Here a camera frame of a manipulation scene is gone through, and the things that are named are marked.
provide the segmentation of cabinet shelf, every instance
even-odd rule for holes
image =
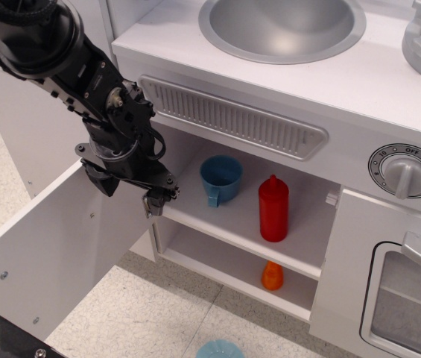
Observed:
[[[215,208],[207,205],[199,169],[217,154],[237,158],[244,174],[239,194]],[[272,174],[290,189],[289,232],[281,242],[267,242],[259,232],[258,188]],[[319,280],[336,211],[325,200],[338,184],[215,143],[199,150],[179,179],[180,195],[164,217]]]
[[[309,322],[316,280],[284,268],[282,288],[267,291],[260,282],[266,260],[182,225],[161,255]]]

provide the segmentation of red bottle cap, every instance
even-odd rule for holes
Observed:
[[[280,200],[287,198],[290,191],[288,186],[276,175],[271,175],[270,179],[266,180],[259,189],[260,198],[265,200]]]

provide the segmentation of open cabinet door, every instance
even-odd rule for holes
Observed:
[[[0,229],[0,315],[45,339],[152,225],[144,190],[99,192],[74,164]]]

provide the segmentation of oven knob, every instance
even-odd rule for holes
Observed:
[[[373,152],[369,173],[379,187],[399,199],[421,198],[421,148],[389,144]]]
[[[388,189],[399,199],[421,195],[421,162],[408,157],[391,160],[384,179]]]

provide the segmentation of countertop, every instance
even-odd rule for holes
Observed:
[[[406,62],[401,43],[414,17],[412,1],[360,0],[363,37],[342,54],[313,63],[270,65],[233,57],[210,44],[198,25],[204,0],[165,0],[113,43],[119,56],[172,70],[219,78],[357,113],[342,120],[377,121],[421,131],[421,75]]]

